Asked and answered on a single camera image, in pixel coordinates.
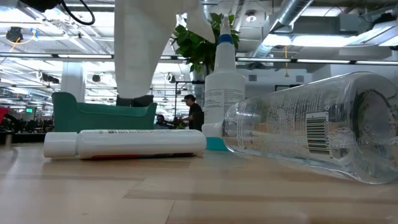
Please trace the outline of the clear plastic spray bottle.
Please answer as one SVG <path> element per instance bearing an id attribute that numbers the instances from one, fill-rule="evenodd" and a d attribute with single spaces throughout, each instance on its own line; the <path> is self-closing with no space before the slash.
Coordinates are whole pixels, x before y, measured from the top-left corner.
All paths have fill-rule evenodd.
<path id="1" fill-rule="evenodd" d="M 353 72 L 234 104 L 226 147 L 287 166 L 367 184 L 398 180 L 398 86 Z"/>

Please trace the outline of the green potted plant black pot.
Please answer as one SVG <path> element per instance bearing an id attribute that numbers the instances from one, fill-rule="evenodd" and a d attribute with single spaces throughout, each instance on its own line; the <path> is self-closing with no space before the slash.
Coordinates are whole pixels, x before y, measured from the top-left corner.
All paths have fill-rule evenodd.
<path id="1" fill-rule="evenodd" d="M 215 38 L 216 42 L 220 34 L 222 16 L 223 15 L 221 14 L 212 13 L 211 19 L 209 20 L 211 25 L 210 35 Z M 234 17 L 228 17 L 231 24 Z M 238 35 L 237 32 L 232 29 L 232 26 L 231 30 L 236 53 L 236 46 L 239 41 Z M 178 44 L 177 53 L 187 59 L 187 63 L 191 65 L 190 70 L 192 72 L 204 72 L 206 76 L 213 72 L 215 65 L 216 42 L 211 43 L 186 29 L 184 26 L 177 26 L 175 28 L 173 41 Z"/>

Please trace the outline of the white spray bottle blue collar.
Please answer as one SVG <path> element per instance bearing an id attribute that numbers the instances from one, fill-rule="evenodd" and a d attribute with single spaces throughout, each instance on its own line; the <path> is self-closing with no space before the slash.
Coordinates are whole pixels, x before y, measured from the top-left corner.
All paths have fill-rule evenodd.
<path id="1" fill-rule="evenodd" d="M 221 17 L 220 34 L 216 42 L 213 72 L 205 78 L 204 124 L 206 148 L 227 150 L 222 139 L 222 121 L 227 110 L 244 99 L 245 78 L 236 71 L 235 46 L 228 16 Z"/>

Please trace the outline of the white squeeze bottle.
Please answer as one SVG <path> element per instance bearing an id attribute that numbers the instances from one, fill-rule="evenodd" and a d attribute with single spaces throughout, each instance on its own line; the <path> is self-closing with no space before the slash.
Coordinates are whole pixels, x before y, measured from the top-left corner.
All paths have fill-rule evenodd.
<path id="1" fill-rule="evenodd" d="M 102 129 L 45 135 L 44 157 L 108 159 L 157 154 L 201 154 L 206 137 L 190 129 Z"/>

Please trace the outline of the white cloth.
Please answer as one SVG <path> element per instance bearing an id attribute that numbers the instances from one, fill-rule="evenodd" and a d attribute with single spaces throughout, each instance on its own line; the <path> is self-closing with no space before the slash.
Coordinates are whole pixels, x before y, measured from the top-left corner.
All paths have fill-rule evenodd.
<path id="1" fill-rule="evenodd" d="M 137 98 L 149 92 L 178 13 L 187 15 L 189 31 L 215 43 L 201 0 L 115 0 L 114 65 L 121 98 Z"/>

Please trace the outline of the black monitor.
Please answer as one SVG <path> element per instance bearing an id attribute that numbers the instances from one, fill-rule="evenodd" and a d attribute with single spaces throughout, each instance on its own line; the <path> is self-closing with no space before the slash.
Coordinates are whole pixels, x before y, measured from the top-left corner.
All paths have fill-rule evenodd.
<path id="1" fill-rule="evenodd" d="M 133 107 L 148 107 L 154 101 L 153 95 L 144 95 L 132 100 Z"/>
<path id="2" fill-rule="evenodd" d="M 133 100 L 130 98 L 121 98 L 120 96 L 117 96 L 116 98 L 116 105 L 117 106 L 127 106 L 131 107 Z"/>

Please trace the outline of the teal plastic bin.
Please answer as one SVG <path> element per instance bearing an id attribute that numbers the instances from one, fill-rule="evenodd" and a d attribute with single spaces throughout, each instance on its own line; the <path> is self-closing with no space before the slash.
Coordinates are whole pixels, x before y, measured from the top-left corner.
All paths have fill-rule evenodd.
<path id="1" fill-rule="evenodd" d="M 153 129 L 157 103 L 127 107 L 79 103 L 67 92 L 52 94 L 54 131 L 78 133 L 93 129 Z"/>

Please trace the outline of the person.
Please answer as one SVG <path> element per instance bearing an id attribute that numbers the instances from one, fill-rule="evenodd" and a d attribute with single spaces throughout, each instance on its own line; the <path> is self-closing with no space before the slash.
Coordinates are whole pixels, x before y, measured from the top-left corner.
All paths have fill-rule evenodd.
<path id="1" fill-rule="evenodd" d="M 196 103 L 196 98 L 193 95 L 184 96 L 185 104 L 189 107 L 188 116 L 185 120 L 188 121 L 189 129 L 196 129 L 202 131 L 204 123 L 204 112 L 199 104 Z"/>
<path id="2" fill-rule="evenodd" d="M 165 120 L 165 118 L 164 118 L 164 116 L 162 114 L 158 114 L 157 117 L 156 117 L 156 123 L 155 123 L 154 128 L 155 129 L 172 129 L 173 127 L 170 126 L 166 122 L 166 120 Z"/>

